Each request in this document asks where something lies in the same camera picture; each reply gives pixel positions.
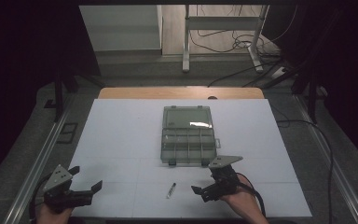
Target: small metal object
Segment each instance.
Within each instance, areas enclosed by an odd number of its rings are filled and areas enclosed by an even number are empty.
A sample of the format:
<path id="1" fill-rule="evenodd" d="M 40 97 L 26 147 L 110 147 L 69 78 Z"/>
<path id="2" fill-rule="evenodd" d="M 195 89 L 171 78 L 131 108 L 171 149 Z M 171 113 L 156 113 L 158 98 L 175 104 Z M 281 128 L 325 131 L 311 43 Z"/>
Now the small metal object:
<path id="1" fill-rule="evenodd" d="M 173 191 L 175 190 L 175 187 L 176 187 L 176 183 L 173 183 L 170 188 L 170 191 L 168 191 L 167 199 L 171 198 L 171 195 L 172 195 Z"/>

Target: gray floor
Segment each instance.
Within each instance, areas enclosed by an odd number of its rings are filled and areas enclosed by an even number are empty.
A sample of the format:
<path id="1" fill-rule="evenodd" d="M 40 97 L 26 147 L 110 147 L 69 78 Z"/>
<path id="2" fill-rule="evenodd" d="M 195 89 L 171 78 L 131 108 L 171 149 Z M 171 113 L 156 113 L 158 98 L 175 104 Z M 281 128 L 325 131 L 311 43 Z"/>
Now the gray floor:
<path id="1" fill-rule="evenodd" d="M 145 59 L 145 57 L 129 56 L 131 59 L 127 61 L 125 57 L 121 57 L 122 62 L 120 63 L 115 57 L 105 55 L 98 58 L 103 75 L 96 78 L 108 86 L 116 87 L 206 86 L 218 77 L 251 66 L 247 55 L 236 56 L 234 59 L 230 59 L 229 56 L 225 58 L 199 56 L 192 59 L 190 72 L 183 74 L 180 57 L 150 56 Z M 217 82 L 216 86 L 239 87 L 258 76 L 251 70 Z M 266 77 L 258 84 L 269 79 L 270 77 Z M 90 112 L 92 101 L 98 96 L 100 90 L 98 87 L 81 77 L 77 80 L 80 90 L 66 121 L 67 123 L 78 123 L 75 139 L 71 144 L 56 144 L 54 146 L 42 175 L 51 172 L 57 164 L 69 165 Z M 276 120 L 286 119 L 286 117 L 303 119 L 298 101 L 289 91 L 292 82 L 293 80 L 287 80 L 264 91 L 266 98 L 273 105 L 272 112 Z M 46 100 L 53 98 L 52 85 L 47 85 L 39 91 L 34 113 L 0 166 L 0 223 L 7 216 L 7 211 L 53 126 L 54 110 L 44 108 Z M 317 120 L 332 145 L 337 164 L 342 168 L 358 196 L 358 151 L 356 147 L 329 116 L 328 111 L 324 108 L 323 100 L 317 102 Z M 317 142 L 310 135 L 310 128 L 306 124 L 292 122 L 290 127 L 280 128 L 280 131 L 313 215 L 312 218 L 296 218 L 294 220 L 297 223 L 327 223 L 328 169 Z M 63 134 L 59 140 L 66 140 L 66 137 Z M 345 198 L 335 183 L 332 190 L 332 203 L 334 223 L 356 223 Z M 21 217 L 20 223 L 28 223 L 27 210 Z M 88 223 L 103 223 L 103 221 L 88 219 Z"/>

